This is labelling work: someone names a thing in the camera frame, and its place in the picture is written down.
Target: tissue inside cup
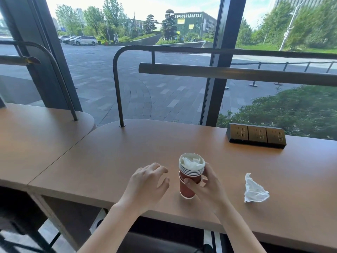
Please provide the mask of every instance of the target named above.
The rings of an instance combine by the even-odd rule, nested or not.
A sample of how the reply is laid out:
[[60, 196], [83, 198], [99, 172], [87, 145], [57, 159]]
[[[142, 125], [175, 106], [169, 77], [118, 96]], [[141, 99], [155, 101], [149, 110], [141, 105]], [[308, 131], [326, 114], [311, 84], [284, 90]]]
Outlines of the tissue inside cup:
[[202, 168], [204, 168], [205, 163], [200, 163], [201, 160], [200, 159], [195, 159], [193, 158], [192, 160], [187, 158], [187, 157], [183, 157], [183, 166], [185, 169], [191, 170], [191, 171], [197, 171], [197, 170], [201, 170]]

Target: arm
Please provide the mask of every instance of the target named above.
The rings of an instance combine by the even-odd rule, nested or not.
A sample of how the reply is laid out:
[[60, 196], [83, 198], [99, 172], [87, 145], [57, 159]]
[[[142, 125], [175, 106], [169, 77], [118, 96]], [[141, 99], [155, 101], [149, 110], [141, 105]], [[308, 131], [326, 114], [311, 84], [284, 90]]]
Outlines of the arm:
[[205, 166], [204, 175], [208, 179], [204, 187], [197, 185], [191, 179], [185, 179], [184, 183], [217, 216], [225, 228], [234, 252], [266, 253], [241, 215], [230, 203], [223, 186], [209, 164]]
[[160, 177], [167, 172], [167, 168], [158, 163], [136, 170], [122, 198], [112, 206], [78, 253], [116, 252], [136, 219], [154, 207], [165, 194], [170, 186], [169, 178], [157, 186]]

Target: forearm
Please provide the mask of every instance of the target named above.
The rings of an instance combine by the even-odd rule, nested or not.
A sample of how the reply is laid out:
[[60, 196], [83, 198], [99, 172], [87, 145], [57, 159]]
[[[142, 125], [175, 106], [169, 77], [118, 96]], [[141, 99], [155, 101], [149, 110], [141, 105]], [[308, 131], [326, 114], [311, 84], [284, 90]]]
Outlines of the forearm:
[[78, 253], [116, 252], [137, 218], [131, 205], [116, 203]]
[[222, 211], [217, 214], [217, 217], [225, 228], [235, 253], [266, 252], [241, 215], [230, 202], [224, 204]]

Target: white napkin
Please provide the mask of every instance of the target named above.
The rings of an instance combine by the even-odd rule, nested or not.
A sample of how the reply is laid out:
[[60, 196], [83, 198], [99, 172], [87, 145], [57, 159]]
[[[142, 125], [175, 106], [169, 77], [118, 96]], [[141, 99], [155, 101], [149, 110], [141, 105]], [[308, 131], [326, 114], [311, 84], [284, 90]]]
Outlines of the white napkin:
[[257, 201], [262, 202], [269, 198], [269, 192], [266, 191], [258, 183], [254, 182], [250, 173], [246, 174], [246, 191], [245, 191], [245, 202]]
[[184, 161], [184, 167], [188, 170], [201, 170], [205, 163], [200, 163], [199, 159], [193, 158], [192, 161], [186, 157], [182, 158]]

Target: power outlet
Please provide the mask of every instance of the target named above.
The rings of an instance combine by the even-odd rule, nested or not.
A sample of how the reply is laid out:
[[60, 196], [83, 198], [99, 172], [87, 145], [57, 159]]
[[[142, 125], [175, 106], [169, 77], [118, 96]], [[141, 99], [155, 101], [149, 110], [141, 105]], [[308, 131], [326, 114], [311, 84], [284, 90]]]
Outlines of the power outlet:
[[227, 137], [231, 143], [248, 141], [248, 126], [238, 123], [230, 123], [227, 129]]
[[259, 126], [248, 126], [248, 137], [250, 141], [267, 143], [266, 128]]
[[269, 144], [279, 145], [279, 148], [284, 148], [287, 143], [285, 141], [284, 130], [281, 128], [266, 127], [267, 140]]

